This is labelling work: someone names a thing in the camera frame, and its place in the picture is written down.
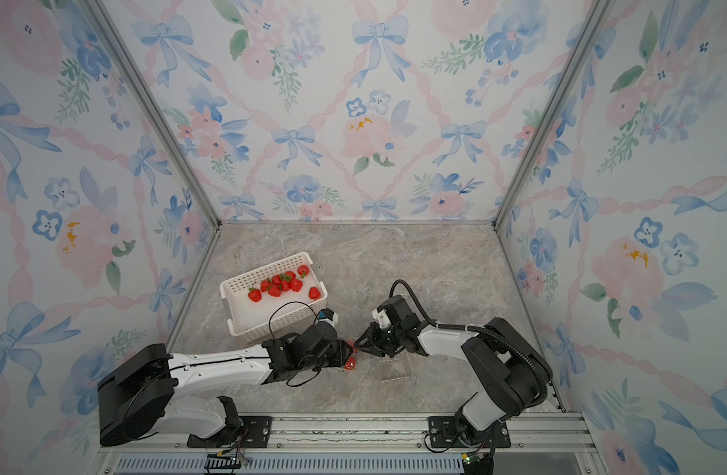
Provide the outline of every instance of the wire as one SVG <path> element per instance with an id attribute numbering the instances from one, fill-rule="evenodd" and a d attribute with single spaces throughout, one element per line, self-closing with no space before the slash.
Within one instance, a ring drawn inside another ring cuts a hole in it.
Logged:
<path id="1" fill-rule="evenodd" d="M 429 432 L 425 432 L 425 434 L 424 434 L 424 446 L 426 447 L 426 450 L 428 450 L 428 451 L 432 452 L 433 454 L 442 454 L 443 452 L 447 452 L 447 451 L 449 451 L 450 449 L 452 449 L 452 448 L 453 448 L 453 445 L 454 445 L 454 444 L 456 443 L 456 439 L 454 439 L 454 440 L 453 440 L 453 441 L 451 442 L 451 445 L 449 445 L 448 447 L 444 448 L 443 450 L 435 450 L 435 449 L 431 448 L 431 447 L 430 447 L 430 446 L 429 446 L 429 445 L 428 445 L 428 444 L 426 443 L 426 438 L 427 438 L 427 436 L 428 436 L 429 434 L 430 434 Z"/>
<path id="2" fill-rule="evenodd" d="M 392 283 L 392 287 L 390 287 L 390 297 L 395 295 L 396 287 L 398 286 L 399 283 L 403 287 L 406 288 L 406 290 L 408 291 L 408 295 L 410 295 L 411 299 L 414 300 L 414 304 L 416 304 L 416 308 L 419 309 L 419 312 L 421 313 L 421 316 L 424 317 L 425 321 L 427 323 L 429 323 L 430 325 L 434 326 L 435 328 L 437 328 L 437 322 L 433 318 L 430 318 L 429 315 L 426 314 L 424 307 L 421 306 L 421 302 L 419 302 L 419 299 L 416 298 L 416 294 L 414 294 L 414 291 L 411 289 L 411 286 L 408 285 L 408 282 L 406 282 L 405 280 L 398 279 Z"/>
<path id="3" fill-rule="evenodd" d="M 319 321 L 319 314 L 316 313 L 316 310 L 314 310 L 307 303 L 305 303 L 305 302 L 299 302 L 297 300 L 293 300 L 292 302 L 287 302 L 284 305 L 282 305 L 281 307 L 279 307 L 278 309 L 274 310 L 274 313 L 272 313 L 271 316 L 268 318 L 268 332 L 271 333 L 271 338 L 274 339 L 274 340 L 276 340 L 276 337 L 274 337 L 274 331 L 271 329 L 271 320 L 272 320 L 272 318 L 274 318 L 274 315 L 276 315 L 276 312 L 278 312 L 279 310 L 282 310 L 284 307 L 290 305 L 291 303 L 302 303 L 304 306 L 308 307 L 313 312 L 313 316 L 316 317 L 314 319 L 314 322 Z"/>
<path id="4" fill-rule="evenodd" d="M 153 377 L 153 378 L 152 378 L 151 380 L 149 380 L 148 382 L 146 382 L 146 383 L 145 383 L 145 385 L 144 385 L 144 386 L 142 386 L 142 387 L 141 387 L 141 388 L 139 389 L 139 391 L 137 391 L 137 392 L 136 392 L 136 394 L 134 394 L 134 397 L 132 397 L 132 398 L 131 398 L 131 402 L 129 403 L 129 406 L 128 406 L 128 407 L 126 408 L 126 412 L 124 412 L 124 413 L 123 413 L 123 418 L 121 419 L 121 422 L 120 422 L 120 428 L 121 428 L 121 435 L 123 435 L 123 437 L 124 437 L 125 439 L 128 439 L 128 441 L 127 441 L 127 442 L 134 442 L 134 441 L 138 441 L 138 440 L 143 440 L 143 439 L 147 439 L 148 437 L 152 437 L 153 435 L 155 435 L 155 434 L 158 434 L 158 432 L 155 432 L 154 434 L 150 434 L 150 435 L 145 435 L 144 437 L 137 437 L 137 438 L 133 438 L 133 437 L 131 437 L 131 436 L 129 435 L 129 433 L 128 433 L 128 432 L 126 432 L 126 426 L 125 426 L 125 425 L 124 425 L 123 423 L 125 423 L 125 422 L 126 422 L 126 419 L 127 419 L 127 418 L 128 418 L 128 416 L 129 416 L 129 411 L 131 410 L 131 406 L 133 406 L 133 405 L 134 405 L 134 401 L 136 401 L 136 398 L 137 398 L 137 397 L 138 397 L 138 396 L 139 396 L 139 395 L 140 395 L 140 394 L 141 394 L 141 393 L 142 393 L 142 392 L 143 392 L 143 391 L 144 391 L 144 390 L 145 390 L 145 389 L 146 389 L 146 388 L 147 388 L 147 387 L 148 387 L 148 386 L 149 386 L 150 384 L 152 384 L 153 382 L 156 382 L 156 381 L 157 381 L 157 380 L 159 380 L 159 379 L 160 379 L 160 378 L 161 378 L 162 376 L 164 376 L 164 375 L 169 375 L 169 374 L 170 374 L 170 372 L 172 372 L 172 371 L 174 371 L 174 370 L 176 370 L 176 369 L 186 368 L 187 366 L 192 366 L 192 367 L 194 367 L 194 366 L 207 366 L 207 365 L 215 365 L 216 363 L 229 363 L 230 361 L 237 361 L 237 360 L 240 360 L 240 359 L 269 359 L 269 357 L 268 357 L 268 356 L 260 356 L 260 357 L 259 357 L 259 356 L 242 356 L 242 357 L 238 357 L 238 358 L 231 358 L 231 359 L 222 359 L 221 361 L 206 361 L 206 362 L 203 362 L 203 363 L 191 363 L 191 364 L 186 364 L 186 365 L 179 365 L 179 366 L 175 366 L 175 367 L 173 367 L 173 368 L 167 368 L 167 369 L 165 369 L 165 370 L 161 371 L 161 372 L 160 372 L 160 373 L 159 373 L 158 375 L 155 375 L 155 376 L 154 376 L 154 377 Z"/>

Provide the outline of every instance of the blue flower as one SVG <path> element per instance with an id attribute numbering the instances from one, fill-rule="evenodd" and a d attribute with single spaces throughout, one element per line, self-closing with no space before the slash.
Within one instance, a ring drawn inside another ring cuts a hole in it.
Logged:
<path id="1" fill-rule="evenodd" d="M 459 178 L 458 173 L 451 173 L 446 177 L 443 177 L 441 173 L 437 173 L 430 181 L 430 190 L 433 192 L 457 192 L 459 186 L 455 184 L 455 181 Z"/>
<path id="2" fill-rule="evenodd" d="M 71 189 L 71 183 L 67 178 L 50 178 L 49 185 L 44 187 L 44 194 L 52 200 L 52 205 L 58 211 L 63 211 L 66 207 L 77 207 L 81 202 L 78 192 Z"/>
<path id="3" fill-rule="evenodd" d="M 221 112 L 218 111 L 218 107 L 226 105 L 226 100 L 221 96 L 211 96 L 211 91 L 207 90 L 204 84 L 198 84 L 197 89 L 194 87 L 188 87 L 187 92 L 189 93 L 189 103 L 195 108 L 197 112 L 201 114 L 208 108 L 211 111 L 211 119 L 216 122 L 221 122 L 224 117 Z"/>
<path id="4" fill-rule="evenodd" d="M 287 199 L 293 203 L 313 203 L 321 198 L 324 188 L 310 175 L 291 176 L 284 182 Z"/>
<path id="5" fill-rule="evenodd" d="M 698 250 L 699 244 L 683 233 L 676 234 L 672 241 L 664 241 L 659 247 L 664 256 L 662 261 L 664 272 L 678 275 L 683 268 L 696 267 L 699 264 L 699 258 L 696 256 Z"/>
<path id="6" fill-rule="evenodd" d="M 686 106 L 685 109 L 681 112 L 681 118 L 680 120 L 673 121 L 670 127 L 672 127 L 672 137 L 670 138 L 670 143 L 674 144 L 675 141 L 680 138 L 681 140 L 686 140 L 688 138 L 688 129 L 687 127 L 689 125 L 693 125 L 696 123 L 696 121 L 699 119 L 699 114 L 693 113 L 693 107 L 695 104 L 691 103 Z"/>
<path id="7" fill-rule="evenodd" d="M 76 359 L 68 378 L 60 388 L 60 412 L 82 416 L 97 408 L 97 384 L 116 367 L 112 347 L 94 347 Z"/>
<path id="8" fill-rule="evenodd" d="M 38 210 L 36 212 L 36 223 L 34 223 L 31 229 L 39 236 L 44 236 L 48 240 L 54 241 L 61 227 L 63 227 L 63 217 L 60 216 L 60 213 L 57 211 L 49 213 L 45 210 Z"/>
<path id="9" fill-rule="evenodd" d="M 720 417 L 725 419 L 727 422 L 727 389 L 717 391 L 711 396 L 711 399 L 712 407 L 714 407 L 717 413 L 720 414 Z M 691 422 L 673 406 L 662 401 L 659 401 L 659 405 L 666 411 L 666 413 L 662 416 L 663 419 L 691 429 L 693 432 L 696 432 L 702 442 L 713 449 L 727 451 L 727 428 L 699 429 L 691 424 Z"/>
<path id="10" fill-rule="evenodd" d="M 543 343 L 545 347 L 549 348 L 549 350 L 551 350 L 551 352 L 556 356 L 562 356 L 565 351 L 567 352 L 561 361 L 559 384 L 569 388 L 569 367 L 571 366 L 572 372 L 578 375 L 586 370 L 586 360 L 584 360 L 580 353 L 575 350 L 575 346 L 569 340 L 569 331 L 564 323 L 559 323 L 559 325 L 557 325 L 556 334 L 558 335 L 559 340 L 561 340 L 560 344 L 553 347 L 545 338 L 543 339 Z"/>
<path id="11" fill-rule="evenodd" d="M 548 13 L 540 0 L 514 2 L 510 8 L 511 13 L 496 13 L 487 23 L 490 36 L 484 52 L 488 60 L 506 56 L 508 61 L 515 61 L 522 53 L 533 52 L 546 37 Z"/>
<path id="12" fill-rule="evenodd" d="M 538 228 L 535 232 L 535 238 L 530 241 L 530 254 L 535 260 L 535 267 L 547 274 L 554 270 L 559 251 L 556 238 L 548 228 Z"/>
<path id="13" fill-rule="evenodd" d="M 651 138 L 649 138 L 649 145 L 653 144 L 657 137 L 667 138 L 667 131 L 664 127 L 670 125 L 672 123 L 672 119 L 675 118 L 675 114 L 678 113 L 678 111 L 673 110 L 671 114 L 670 108 L 671 106 L 665 107 L 661 115 L 654 112 L 652 125 L 647 125 L 641 131 L 641 134 L 643 135 L 651 135 Z"/>
<path id="14" fill-rule="evenodd" d="M 662 232 L 662 223 L 651 221 L 651 218 L 645 217 L 633 236 L 649 249 L 654 249 L 659 245 L 659 233 Z"/>
<path id="15" fill-rule="evenodd" d="M 355 99 L 346 102 L 345 106 L 348 108 L 349 117 L 362 116 L 367 111 L 367 107 L 361 101 L 360 97 L 356 97 Z"/>

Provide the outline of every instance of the white plastic basket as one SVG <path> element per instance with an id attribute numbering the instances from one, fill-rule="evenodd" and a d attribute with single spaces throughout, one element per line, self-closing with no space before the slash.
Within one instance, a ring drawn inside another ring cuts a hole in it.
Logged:
<path id="1" fill-rule="evenodd" d="M 297 274 L 297 268 L 304 264 L 308 266 L 309 272 L 302 279 L 303 288 L 300 292 L 290 290 L 289 292 L 282 292 L 280 297 L 272 297 L 263 292 L 263 298 L 260 302 L 254 302 L 247 297 L 248 289 L 252 286 L 255 286 L 256 289 L 259 288 L 262 280 L 270 280 L 274 275 L 283 274 L 287 271 L 293 271 Z M 219 286 L 221 299 L 226 299 L 229 302 L 229 309 L 231 310 L 231 318 L 226 320 L 229 325 L 229 332 L 235 337 L 244 337 L 247 341 L 264 337 L 269 334 L 268 319 L 272 313 L 283 304 L 293 300 L 307 303 L 316 313 L 323 309 L 324 302 L 329 294 L 326 292 L 324 283 L 316 279 L 311 264 L 313 264 L 311 256 L 307 252 L 299 252 L 288 258 L 272 262 L 221 282 Z M 319 289 L 321 292 L 320 299 L 312 300 L 308 297 L 308 291 L 312 287 Z M 271 328 L 276 334 L 276 330 L 279 328 L 292 325 L 296 321 L 309 316 L 313 316 L 313 314 L 308 307 L 300 303 L 293 303 L 274 315 L 271 320 Z"/>

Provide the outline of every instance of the gray marble surface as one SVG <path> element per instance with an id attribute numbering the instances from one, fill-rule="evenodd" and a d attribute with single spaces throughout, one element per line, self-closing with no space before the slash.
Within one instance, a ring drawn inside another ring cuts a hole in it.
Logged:
<path id="1" fill-rule="evenodd" d="M 226 224 L 202 285 L 170 349 L 180 353 L 237 350 L 250 344 L 226 327 L 229 309 L 218 285 L 264 264 L 306 251 L 324 281 L 327 306 L 341 317 L 338 333 L 355 340 L 371 310 L 404 279 L 430 316 L 445 323 L 507 319 L 539 347 L 501 245 L 484 224 Z M 302 332 L 311 319 L 283 329 Z M 234 398 L 244 412 L 454 412 L 481 390 L 466 362 L 402 353 L 395 361 L 356 353 L 356 369 L 324 369 L 301 388 L 282 383 L 202 393 Z M 408 375 L 393 380 L 393 375 Z M 301 373 L 293 384 L 312 374 Z M 556 411 L 556 399 L 532 411 Z"/>

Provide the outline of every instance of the wall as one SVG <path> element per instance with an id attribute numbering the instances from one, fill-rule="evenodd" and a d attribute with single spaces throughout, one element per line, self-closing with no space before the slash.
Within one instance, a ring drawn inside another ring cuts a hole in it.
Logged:
<path id="1" fill-rule="evenodd" d="M 0 473 L 86 472 L 211 233 L 77 7 L 0 0 Z"/>
<path id="2" fill-rule="evenodd" d="M 502 239 L 610 473 L 727 473 L 727 1 L 615 3 Z"/>
<path id="3" fill-rule="evenodd" d="M 235 220 L 492 218 L 590 4 L 105 2 Z"/>

